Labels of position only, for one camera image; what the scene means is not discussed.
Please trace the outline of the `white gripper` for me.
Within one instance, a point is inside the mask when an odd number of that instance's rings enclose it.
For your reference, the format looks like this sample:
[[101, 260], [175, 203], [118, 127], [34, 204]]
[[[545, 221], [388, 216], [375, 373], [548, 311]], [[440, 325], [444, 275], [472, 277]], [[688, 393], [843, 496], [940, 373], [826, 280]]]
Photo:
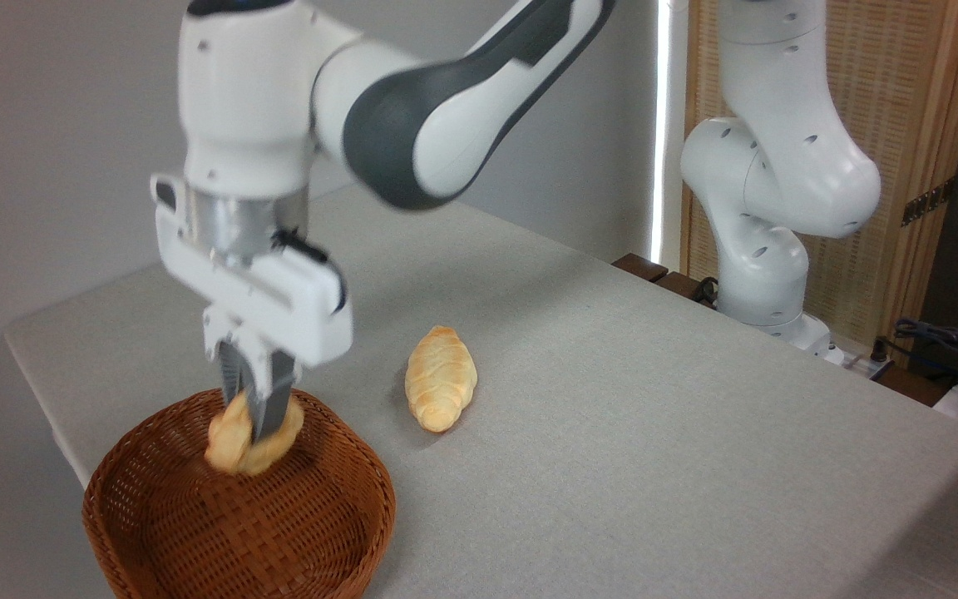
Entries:
[[[212, 195], [155, 174], [151, 197], [165, 269], [210, 303], [203, 346], [220, 371], [224, 405], [243, 391], [252, 440], [266, 439], [283, 424], [295, 360], [314, 368], [353, 343], [341, 273], [313, 247], [288, 243], [307, 229], [304, 193]], [[240, 325], [250, 331], [239, 333]]]

